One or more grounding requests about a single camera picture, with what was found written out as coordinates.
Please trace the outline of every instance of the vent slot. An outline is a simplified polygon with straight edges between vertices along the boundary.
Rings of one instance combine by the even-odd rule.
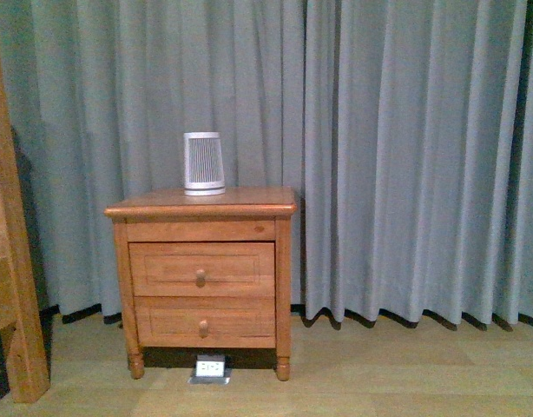
[[[189,139],[189,153],[193,157],[189,165],[190,182],[217,182],[220,172],[220,141],[213,138]]]

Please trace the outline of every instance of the wooden furniture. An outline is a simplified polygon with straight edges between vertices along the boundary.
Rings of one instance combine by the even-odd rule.
[[[49,373],[1,68],[0,334],[14,401],[36,401],[49,388]]]
[[[290,375],[290,188],[187,196],[165,189],[108,207],[133,378],[141,348],[276,348]]]

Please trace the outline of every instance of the curtain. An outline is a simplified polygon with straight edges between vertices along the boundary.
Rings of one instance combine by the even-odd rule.
[[[525,11],[307,4],[307,317],[517,321],[533,270],[507,275],[504,230]]]
[[[296,190],[308,318],[533,317],[529,6],[0,0],[50,305],[120,311],[103,209],[180,187],[183,132],[215,130],[228,186]]]
[[[300,192],[303,42],[297,0],[0,1],[10,115],[33,164],[50,305],[120,311],[102,211],[182,186],[184,132],[220,132],[227,186]],[[299,216],[293,233],[298,273]]]
[[[501,305],[504,316],[515,321],[517,313],[533,317],[533,43],[527,79],[523,142],[519,146],[517,192],[514,200],[510,243],[511,261],[507,285],[500,288],[503,298],[518,295],[510,305]]]

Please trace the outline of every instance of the electrical outlet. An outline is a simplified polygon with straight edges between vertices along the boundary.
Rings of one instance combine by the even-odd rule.
[[[220,354],[197,355],[197,365],[195,366],[195,376],[222,377],[224,376],[224,366],[226,360]]]

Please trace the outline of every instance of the nightstand top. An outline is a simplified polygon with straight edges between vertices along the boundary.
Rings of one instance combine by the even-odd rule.
[[[111,218],[171,216],[291,215],[296,209],[290,187],[232,187],[225,194],[191,196],[183,189],[159,189],[108,206]]]

